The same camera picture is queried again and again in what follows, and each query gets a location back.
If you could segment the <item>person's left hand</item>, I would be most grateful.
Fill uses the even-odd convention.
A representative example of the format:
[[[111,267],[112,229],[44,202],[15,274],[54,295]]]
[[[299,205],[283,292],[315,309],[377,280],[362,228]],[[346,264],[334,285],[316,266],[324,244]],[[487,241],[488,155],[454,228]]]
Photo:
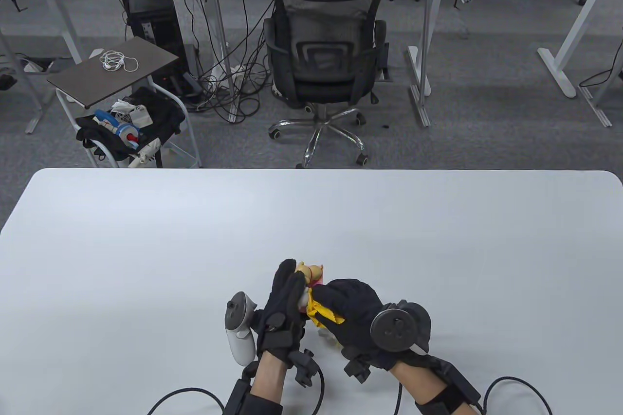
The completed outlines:
[[[300,312],[298,302],[304,294],[306,278],[296,266],[294,259],[280,263],[267,303],[252,328],[257,335],[258,359],[271,355],[288,370],[296,367],[296,382],[310,387],[319,366],[313,361],[313,353],[300,350],[307,318]]]

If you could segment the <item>person's right hand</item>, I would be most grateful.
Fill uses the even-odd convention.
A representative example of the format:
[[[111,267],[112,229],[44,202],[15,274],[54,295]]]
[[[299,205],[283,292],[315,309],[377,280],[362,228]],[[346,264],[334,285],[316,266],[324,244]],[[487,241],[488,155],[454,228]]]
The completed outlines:
[[[333,319],[321,313],[314,316],[341,345],[343,356],[391,371],[400,361],[399,353],[378,346],[371,337],[372,321],[383,304],[375,290],[356,279],[336,279],[311,289],[315,304],[332,312]]]

